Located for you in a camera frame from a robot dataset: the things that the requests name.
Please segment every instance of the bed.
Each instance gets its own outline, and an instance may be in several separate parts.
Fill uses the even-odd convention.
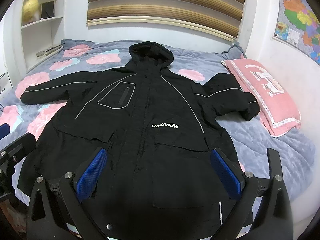
[[[20,96],[28,86],[77,71],[103,71],[124,66],[131,59],[129,46],[138,42],[140,41],[94,43],[63,40],[61,52],[34,68],[1,100],[4,108],[1,107],[3,113],[0,116],[0,124],[7,122],[11,132],[0,140],[0,148],[4,148],[26,132],[34,134],[37,139],[47,122],[66,103],[25,105],[20,101]],[[238,44],[222,54],[165,47],[174,54],[174,62],[170,70],[201,84],[205,84],[217,73],[228,73],[221,60],[245,57]],[[291,201],[301,195],[311,184],[316,148],[299,130],[293,128],[285,135],[273,138],[260,123],[259,116],[246,122],[239,114],[231,113],[220,116],[216,120],[230,134],[243,170],[252,171],[257,177],[268,178],[266,150],[271,147],[280,153],[284,181]],[[15,195],[28,205],[29,197],[17,189],[22,162],[23,160],[16,165],[12,185],[16,190]],[[257,198],[254,203],[254,216],[260,201],[261,199]]]

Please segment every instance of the jacket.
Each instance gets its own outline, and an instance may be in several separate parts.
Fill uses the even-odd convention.
[[[60,178],[102,147],[107,165],[82,206],[106,236],[212,236],[235,201],[211,167],[210,151],[218,147],[240,166],[215,117],[239,112],[248,121],[260,111],[257,100],[231,74],[202,86],[172,73],[173,54],[157,43],[135,44],[129,52],[125,67],[72,73],[25,90],[26,104],[68,101],[27,156],[18,188],[30,195],[38,176]]]

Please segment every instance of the silver bolt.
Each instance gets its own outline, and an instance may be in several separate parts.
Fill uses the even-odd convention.
[[[276,175],[276,180],[277,181],[281,181],[282,180],[282,177],[280,175]]]
[[[252,178],[253,177],[253,173],[251,171],[246,171],[244,174],[248,178]]]
[[[113,224],[107,224],[107,229],[112,231],[115,228]]]
[[[42,182],[42,181],[43,181],[43,177],[38,177],[36,181],[37,181],[38,183]]]
[[[72,177],[72,175],[73,175],[72,172],[68,171],[66,174],[64,174],[64,177],[66,179],[70,179]]]

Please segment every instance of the white reflective piping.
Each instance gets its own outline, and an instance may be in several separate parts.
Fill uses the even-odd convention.
[[[222,209],[221,209],[221,202],[219,202],[219,210],[220,210],[220,224],[222,225]]]
[[[119,85],[121,82],[122,82],[122,83],[125,83],[125,84],[132,84],[132,85],[134,85],[132,94],[131,94],[131,96],[130,96],[130,99],[129,99],[129,102],[127,103],[127,105],[126,105],[126,106],[123,106],[123,107],[119,107],[119,108],[113,108],[113,107],[111,107],[111,106],[106,106],[106,105],[104,105],[104,104],[100,104],[100,101],[101,101],[103,98],[105,98],[105,96],[106,96],[107,94],[109,94],[109,93],[110,93],[117,85]],[[133,93],[134,93],[135,88],[136,88],[136,84],[135,84],[135,83],[120,81],[120,82],[119,82],[118,84],[116,84],[108,93],[106,93],[106,94],[103,96],[103,98],[101,98],[101,99],[98,101],[98,104],[101,105],[101,106],[109,107],[109,108],[111,108],[111,109],[122,109],[122,108],[125,108],[125,107],[127,107],[127,106],[129,105],[129,103],[130,103],[130,101],[131,101],[131,98],[132,98],[132,96],[133,96]]]
[[[76,84],[76,83],[97,83],[97,81],[71,82],[71,83],[68,83],[68,84],[64,84],[64,85],[60,85],[60,86],[55,86],[55,87],[50,87],[50,88],[58,88],[58,87],[63,87],[63,86],[66,86],[66,85]],[[41,91],[41,90],[46,90],[46,89],[50,89],[50,88],[42,88],[42,89],[38,89],[38,90],[29,90],[29,91],[25,91],[25,92],[35,92],[35,91]]]
[[[207,97],[204,96],[204,95],[200,95],[200,94],[195,94],[195,95],[202,96],[202,97],[205,97],[205,98],[209,98],[210,96],[213,96],[214,94],[217,94],[217,93],[220,93],[220,92],[224,92],[224,91],[227,91],[227,90],[231,90],[231,89],[238,89],[238,90],[240,90],[241,92],[243,92],[242,89],[240,89],[240,88],[228,88],[228,89],[226,89],[226,90],[221,90],[221,91],[215,92],[215,93],[213,93],[212,95],[209,95],[209,96],[207,96]]]
[[[122,78],[122,79],[119,79],[119,80],[117,80],[116,82],[113,82],[112,84],[110,84],[110,85],[108,85],[107,87],[105,87],[104,89],[102,89],[102,90],[101,90],[98,94],[96,94],[91,100],[89,100],[88,102],[86,102],[86,103],[84,104],[84,106],[83,106],[83,108],[81,109],[81,111],[79,112],[79,114],[81,114],[81,112],[84,110],[85,106],[86,106],[88,103],[90,103],[92,100],[94,100],[103,90],[107,89],[108,87],[112,86],[113,84],[115,84],[115,83],[117,83],[117,82],[119,82],[119,81],[121,81],[121,80],[123,80],[123,79],[125,79],[125,78],[127,78],[127,77],[124,77],[124,78]]]
[[[177,90],[170,82],[168,82],[167,80],[165,80],[165,78],[164,78],[162,75],[160,75],[160,76],[163,78],[164,81],[166,81],[167,83],[169,83],[175,90]],[[202,125],[201,125],[201,123],[199,122],[199,120],[198,120],[195,112],[192,110],[191,106],[189,105],[188,101],[184,98],[184,96],[180,93],[179,90],[177,90],[177,91],[178,91],[178,93],[182,96],[182,98],[186,101],[186,103],[188,104],[188,106],[190,107],[191,111],[193,112],[195,118],[197,119],[197,121],[198,121],[198,123],[199,123],[199,125],[200,125],[200,127],[201,127],[202,132],[204,133],[204,130],[203,130],[203,128],[202,128]]]

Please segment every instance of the white horse print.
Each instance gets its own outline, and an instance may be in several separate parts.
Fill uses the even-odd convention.
[[[269,96],[274,96],[277,94],[283,94],[284,93],[284,89],[282,88],[282,86],[280,86],[280,84],[274,79],[273,76],[271,76],[264,68],[256,66],[256,65],[246,65],[246,68],[249,67],[255,67],[258,68],[261,72],[252,72],[250,71],[250,73],[258,80],[260,81],[261,79],[265,79],[267,81],[267,84],[261,84],[262,87],[265,90],[268,90],[267,94]]]

